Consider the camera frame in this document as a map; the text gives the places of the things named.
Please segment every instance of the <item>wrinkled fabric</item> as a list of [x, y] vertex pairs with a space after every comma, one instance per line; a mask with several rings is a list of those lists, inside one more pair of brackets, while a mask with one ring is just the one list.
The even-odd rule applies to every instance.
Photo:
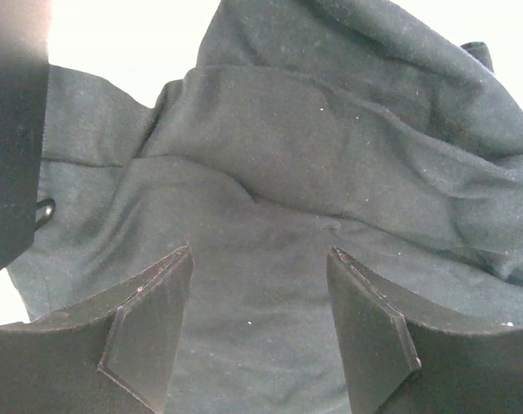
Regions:
[[523, 325], [523, 112], [479, 56], [384, 0], [223, 0], [151, 110], [53, 66], [31, 319], [190, 242], [172, 413], [349, 412], [331, 246]]

